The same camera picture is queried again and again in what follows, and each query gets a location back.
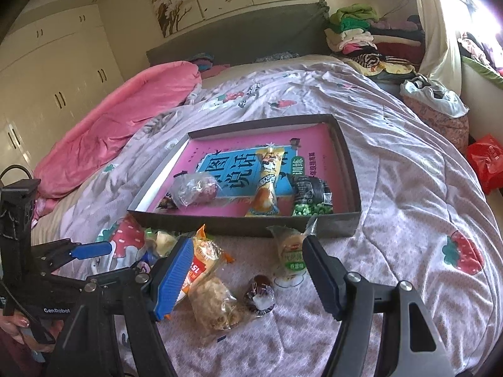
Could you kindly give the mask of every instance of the white bag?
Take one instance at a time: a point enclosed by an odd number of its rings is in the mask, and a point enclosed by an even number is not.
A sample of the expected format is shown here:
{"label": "white bag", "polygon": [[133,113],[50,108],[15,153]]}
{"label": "white bag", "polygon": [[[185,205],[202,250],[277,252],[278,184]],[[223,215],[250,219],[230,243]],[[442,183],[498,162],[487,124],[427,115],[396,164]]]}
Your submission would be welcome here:
{"label": "white bag", "polygon": [[[430,108],[437,110],[437,112],[446,114],[451,118],[462,117],[468,113],[470,109],[465,106],[456,92],[448,90],[440,82],[433,79],[429,79],[428,81],[432,86],[425,86],[423,89],[419,89],[410,81],[405,81],[400,86],[400,95],[408,96],[409,98],[424,103]],[[444,93],[442,99],[438,99],[434,96],[434,91],[439,90]]]}

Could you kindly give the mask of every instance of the curtain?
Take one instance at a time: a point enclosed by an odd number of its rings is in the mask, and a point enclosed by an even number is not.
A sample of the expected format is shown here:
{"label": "curtain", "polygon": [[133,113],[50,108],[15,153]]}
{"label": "curtain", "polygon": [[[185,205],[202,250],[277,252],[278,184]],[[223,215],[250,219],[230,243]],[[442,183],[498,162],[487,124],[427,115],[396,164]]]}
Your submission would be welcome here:
{"label": "curtain", "polygon": [[461,93],[461,56],[453,19],[458,16],[452,0],[417,0],[423,25],[426,54],[419,72]]}

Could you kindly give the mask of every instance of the box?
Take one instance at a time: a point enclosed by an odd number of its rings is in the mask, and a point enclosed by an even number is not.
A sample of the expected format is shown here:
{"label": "box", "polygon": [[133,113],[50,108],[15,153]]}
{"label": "box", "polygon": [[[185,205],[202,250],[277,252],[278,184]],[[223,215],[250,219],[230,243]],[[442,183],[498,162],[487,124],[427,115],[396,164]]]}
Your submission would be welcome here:
{"label": "box", "polygon": [[[276,184],[282,215],[244,216],[257,189],[254,178],[258,161],[252,157],[253,149],[271,143],[286,151]],[[293,190],[284,170],[322,178],[330,186],[334,214],[318,217],[318,236],[348,237],[355,233],[361,216],[358,182],[343,133],[330,114],[252,120],[190,132],[147,180],[129,211],[144,228],[166,231],[190,232],[206,224],[207,233],[228,236],[270,237],[270,225],[303,232],[309,217],[291,216]],[[218,198],[232,197],[232,201],[225,207],[190,206],[165,214],[158,207],[159,201],[173,177],[185,171],[210,172],[222,186]]]}

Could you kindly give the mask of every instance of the pink blanket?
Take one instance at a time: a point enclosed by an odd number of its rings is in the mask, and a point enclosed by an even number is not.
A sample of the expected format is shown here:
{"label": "pink blanket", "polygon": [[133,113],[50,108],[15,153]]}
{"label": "pink blanket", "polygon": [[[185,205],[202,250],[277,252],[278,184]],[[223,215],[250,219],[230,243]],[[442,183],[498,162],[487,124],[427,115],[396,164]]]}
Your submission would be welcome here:
{"label": "pink blanket", "polygon": [[[40,161],[35,169],[35,177],[42,179],[39,196],[60,199],[72,192],[115,158],[150,118],[183,103],[200,82],[197,65],[185,61],[157,65],[132,77]],[[48,214],[56,204],[39,201],[40,207],[45,206],[37,208],[39,215]]]}

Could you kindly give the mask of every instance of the red plastic bag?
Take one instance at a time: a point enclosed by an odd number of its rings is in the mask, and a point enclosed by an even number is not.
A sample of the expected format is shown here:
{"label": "red plastic bag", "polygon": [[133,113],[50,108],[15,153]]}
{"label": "red plastic bag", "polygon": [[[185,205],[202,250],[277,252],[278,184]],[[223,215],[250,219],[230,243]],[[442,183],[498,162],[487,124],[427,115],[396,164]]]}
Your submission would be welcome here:
{"label": "red plastic bag", "polygon": [[490,134],[468,146],[467,159],[484,193],[503,187],[503,146]]}

